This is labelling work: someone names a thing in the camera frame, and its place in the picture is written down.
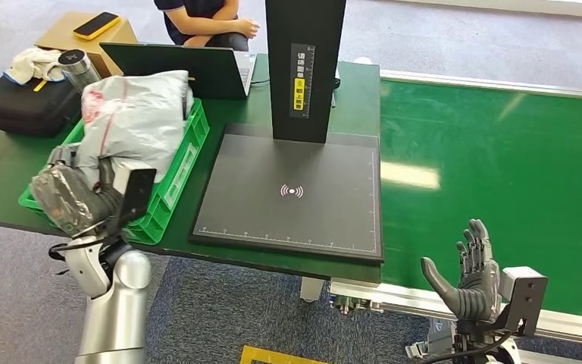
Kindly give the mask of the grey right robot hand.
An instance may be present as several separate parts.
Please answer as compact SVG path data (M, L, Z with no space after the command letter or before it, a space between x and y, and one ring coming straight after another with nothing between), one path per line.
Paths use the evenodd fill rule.
M422 273L457 319L494 322L499 314L500 270L493 258L489 232L480 219L468 221L465 242L457 242L460 275L452 286L428 257L421 258Z

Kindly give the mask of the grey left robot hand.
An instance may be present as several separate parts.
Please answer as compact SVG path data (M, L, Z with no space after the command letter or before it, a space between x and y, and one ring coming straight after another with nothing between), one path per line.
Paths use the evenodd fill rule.
M79 143L56 146L46 166L30 183L40 208L63 232L78 237L105 223L120 207L123 194L114 186L111 162L99 164L99 182L91 185L76 167Z

